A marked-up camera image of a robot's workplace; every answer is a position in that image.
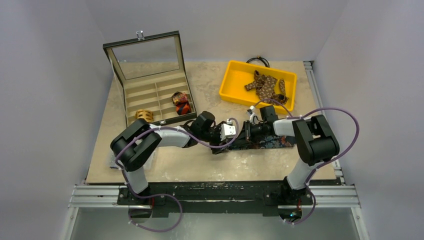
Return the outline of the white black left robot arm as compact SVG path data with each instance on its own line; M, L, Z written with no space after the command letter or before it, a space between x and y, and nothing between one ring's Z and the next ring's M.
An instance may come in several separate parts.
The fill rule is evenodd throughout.
M121 170L129 197L138 205L149 199L144 165L157 148L190 148L201 144L218 154L236 140L240 125L235 118L216 123L215 116L203 111L179 126L160 126L138 119L115 137L110 149Z

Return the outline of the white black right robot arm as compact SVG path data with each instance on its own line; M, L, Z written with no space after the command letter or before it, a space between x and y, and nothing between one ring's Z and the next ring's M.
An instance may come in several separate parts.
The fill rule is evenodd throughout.
M293 137L299 160L285 177L287 186L281 189L280 196L288 204L300 198L313 171L321 163L329 162L340 153L340 145L327 119L319 114L311 117L279 118L273 106L260 109L262 120L254 122L255 114L249 110L249 120L243 122L242 133L249 143L262 141L268 136Z

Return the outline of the navy floral tie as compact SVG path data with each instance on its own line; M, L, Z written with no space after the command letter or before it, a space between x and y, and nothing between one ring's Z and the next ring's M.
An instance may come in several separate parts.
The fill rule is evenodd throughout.
M244 135L240 135L237 139L228 147L230 151L239 150L255 150L255 149L281 149L281 148L292 148L296 144L294 136L259 136L251 137L249 139Z

